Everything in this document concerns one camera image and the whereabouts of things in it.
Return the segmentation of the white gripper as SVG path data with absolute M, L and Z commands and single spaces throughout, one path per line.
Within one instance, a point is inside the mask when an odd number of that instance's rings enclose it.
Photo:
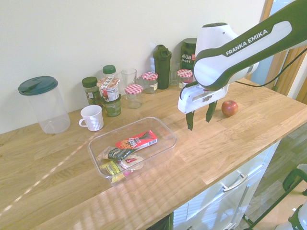
M 227 91 L 228 85 L 217 91 L 206 91 L 202 86 L 195 83 L 192 86 L 186 85 L 180 92 L 178 109 L 186 114 L 188 129 L 193 130 L 195 110 L 206 105 L 209 105 L 206 113 L 206 122 L 210 122 L 215 112 L 217 101 L 224 98 Z

